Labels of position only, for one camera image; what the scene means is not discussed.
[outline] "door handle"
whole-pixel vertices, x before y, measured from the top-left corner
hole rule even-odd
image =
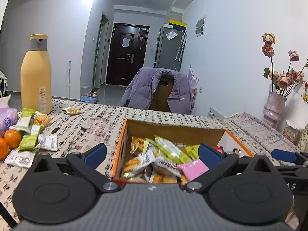
[[[134,61],[134,55],[135,54],[132,54],[130,57],[131,57],[131,63],[133,63],[133,61]]]

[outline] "pink snack package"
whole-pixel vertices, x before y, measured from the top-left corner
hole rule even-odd
[[[10,107],[0,108],[0,137],[4,136],[10,126],[16,124],[17,119],[17,109]]]
[[[177,165],[177,168],[184,173],[188,181],[196,179],[198,176],[209,170],[209,168],[200,159],[190,163]]]

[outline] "warning label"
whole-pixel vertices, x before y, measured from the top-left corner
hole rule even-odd
[[[39,111],[41,113],[46,112],[46,87],[39,87],[38,88],[39,92]]]

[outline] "blue gripper pad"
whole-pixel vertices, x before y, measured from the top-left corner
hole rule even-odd
[[[273,158],[277,160],[281,160],[281,161],[292,163],[292,162],[296,162],[297,160],[295,153],[276,149],[276,148],[272,150],[271,154]]]
[[[224,155],[206,144],[200,144],[198,149],[199,159],[211,169],[217,163],[221,162]]]
[[[93,169],[96,169],[106,159],[106,156],[107,147],[105,144],[101,143],[99,146],[96,146],[92,152],[87,154],[84,158],[84,162]]]

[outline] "orange fruit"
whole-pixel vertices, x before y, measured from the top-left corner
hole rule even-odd
[[[7,142],[10,148],[17,148],[22,138],[22,135],[13,129],[9,129],[4,133],[4,140]]]
[[[9,154],[9,146],[6,140],[0,138],[0,160],[4,160]]]

